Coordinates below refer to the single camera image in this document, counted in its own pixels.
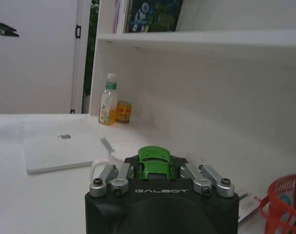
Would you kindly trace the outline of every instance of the red basket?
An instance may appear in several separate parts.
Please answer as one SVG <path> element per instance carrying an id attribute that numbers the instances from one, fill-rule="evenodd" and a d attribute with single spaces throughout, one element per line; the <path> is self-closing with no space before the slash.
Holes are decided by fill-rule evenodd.
<path id="1" fill-rule="evenodd" d="M 293 207 L 282 201 L 279 196 L 287 192 L 293 193 Z M 289 175 L 272 183 L 267 196 L 260 202 L 259 212 L 267 219 L 265 234 L 296 234 L 296 175 Z M 263 211 L 269 202 L 268 213 Z"/>

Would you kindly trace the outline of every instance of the white shelf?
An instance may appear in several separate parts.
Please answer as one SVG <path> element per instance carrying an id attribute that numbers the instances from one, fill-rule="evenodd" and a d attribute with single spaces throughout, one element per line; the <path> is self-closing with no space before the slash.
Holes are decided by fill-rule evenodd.
<path id="1" fill-rule="evenodd" d="M 98 39 L 149 50 L 296 65 L 295 30 L 99 34 Z"/>

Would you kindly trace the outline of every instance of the book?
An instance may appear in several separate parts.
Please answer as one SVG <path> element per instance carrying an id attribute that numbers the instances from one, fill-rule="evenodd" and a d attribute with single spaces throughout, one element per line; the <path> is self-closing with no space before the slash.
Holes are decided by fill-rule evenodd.
<path id="1" fill-rule="evenodd" d="M 113 33 L 117 32 L 118 29 L 118 15 L 119 15 L 120 0 L 115 1 L 114 19 L 113 19 Z"/>
<path id="2" fill-rule="evenodd" d="M 127 32 L 176 30 L 183 0 L 130 0 Z"/>
<path id="3" fill-rule="evenodd" d="M 129 0 L 119 0 L 119 10 L 118 10 L 118 23 L 116 28 L 116 33 L 121 34 L 126 31 L 127 27 L 127 13 Z"/>

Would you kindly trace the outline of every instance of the bolt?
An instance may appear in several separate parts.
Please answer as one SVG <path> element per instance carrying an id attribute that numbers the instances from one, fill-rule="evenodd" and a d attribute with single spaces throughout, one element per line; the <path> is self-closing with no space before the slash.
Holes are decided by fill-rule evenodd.
<path id="1" fill-rule="evenodd" d="M 122 195 L 122 189 L 121 188 L 115 188 L 114 190 L 113 190 L 113 195 L 114 196 L 121 196 Z"/>
<path id="2" fill-rule="evenodd" d="M 101 185 L 102 184 L 102 179 L 101 178 L 94 179 L 94 184 L 95 185 Z"/>
<path id="3" fill-rule="evenodd" d="M 224 185 L 230 185 L 231 184 L 231 181 L 228 178 L 222 178 L 220 182 L 222 184 L 224 184 Z"/>
<path id="4" fill-rule="evenodd" d="M 208 187 L 204 187 L 201 189 L 201 193 L 203 196 L 210 196 L 211 195 L 211 189 Z"/>

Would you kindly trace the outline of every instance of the white door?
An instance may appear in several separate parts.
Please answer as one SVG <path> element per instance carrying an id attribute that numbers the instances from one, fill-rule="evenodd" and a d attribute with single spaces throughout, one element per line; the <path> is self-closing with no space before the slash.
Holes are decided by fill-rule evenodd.
<path id="1" fill-rule="evenodd" d="M 0 0 L 0 113 L 69 113 L 78 0 Z"/>

